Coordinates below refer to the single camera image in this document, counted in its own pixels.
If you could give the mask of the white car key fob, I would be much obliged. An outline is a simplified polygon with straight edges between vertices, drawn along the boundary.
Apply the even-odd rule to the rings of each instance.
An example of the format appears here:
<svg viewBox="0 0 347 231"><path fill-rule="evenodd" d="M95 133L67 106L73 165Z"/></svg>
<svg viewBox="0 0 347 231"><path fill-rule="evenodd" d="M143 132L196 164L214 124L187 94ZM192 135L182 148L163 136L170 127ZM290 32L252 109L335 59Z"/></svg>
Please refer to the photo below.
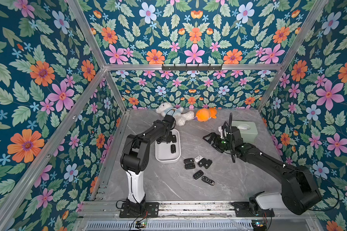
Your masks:
<svg viewBox="0 0 347 231"><path fill-rule="evenodd" d="M194 158L194 161L195 161L195 162L199 162L199 161L201 161L202 159L203 159L203 156L197 156L197 157Z"/></svg>

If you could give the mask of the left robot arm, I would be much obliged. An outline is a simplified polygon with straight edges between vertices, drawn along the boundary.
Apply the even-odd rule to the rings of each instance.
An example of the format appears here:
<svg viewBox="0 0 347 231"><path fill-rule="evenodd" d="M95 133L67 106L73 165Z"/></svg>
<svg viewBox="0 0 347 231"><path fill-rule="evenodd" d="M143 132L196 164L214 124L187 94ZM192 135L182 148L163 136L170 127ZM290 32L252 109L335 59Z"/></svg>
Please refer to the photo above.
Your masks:
<svg viewBox="0 0 347 231"><path fill-rule="evenodd" d="M144 171L149 163L150 146L158 138L167 138L173 129L175 119L166 115L138 135L128 135L120 157L120 165L128 178L127 201L138 206L144 204Z"/></svg>

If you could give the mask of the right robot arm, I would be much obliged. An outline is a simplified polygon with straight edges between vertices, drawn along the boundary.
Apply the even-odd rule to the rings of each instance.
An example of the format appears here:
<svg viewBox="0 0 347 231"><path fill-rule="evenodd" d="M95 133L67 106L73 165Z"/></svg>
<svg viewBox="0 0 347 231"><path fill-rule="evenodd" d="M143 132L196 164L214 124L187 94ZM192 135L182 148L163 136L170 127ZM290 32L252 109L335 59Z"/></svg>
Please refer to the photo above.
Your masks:
<svg viewBox="0 0 347 231"><path fill-rule="evenodd" d="M221 129L221 135L211 132L203 139L218 152L229 152L232 161L238 158L252 164L281 184L281 192L259 192L250 197L252 213L267 209L288 209L296 215L302 215L322 200L313 175L305 167L285 164L255 145L244 142L236 127L222 126Z"/></svg>

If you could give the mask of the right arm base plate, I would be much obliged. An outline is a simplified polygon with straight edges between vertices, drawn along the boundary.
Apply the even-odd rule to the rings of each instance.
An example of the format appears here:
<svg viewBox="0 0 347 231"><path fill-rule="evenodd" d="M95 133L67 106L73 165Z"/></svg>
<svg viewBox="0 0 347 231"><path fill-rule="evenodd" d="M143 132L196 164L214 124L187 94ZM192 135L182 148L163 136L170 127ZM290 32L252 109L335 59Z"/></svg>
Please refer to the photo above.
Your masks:
<svg viewBox="0 0 347 231"><path fill-rule="evenodd" d="M271 209L261 209L256 202L232 202L237 217L275 217Z"/></svg>

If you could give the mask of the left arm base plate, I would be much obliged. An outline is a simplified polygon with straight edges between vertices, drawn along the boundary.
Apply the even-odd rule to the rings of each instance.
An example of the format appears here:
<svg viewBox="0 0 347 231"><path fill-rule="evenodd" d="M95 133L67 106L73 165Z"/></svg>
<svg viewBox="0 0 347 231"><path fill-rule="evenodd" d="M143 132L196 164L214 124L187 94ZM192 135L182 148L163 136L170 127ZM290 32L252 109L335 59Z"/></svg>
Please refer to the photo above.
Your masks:
<svg viewBox="0 0 347 231"><path fill-rule="evenodd" d="M144 202L136 204L133 202L123 202L120 209L120 218L156 218L158 217L160 204L158 202Z"/></svg>

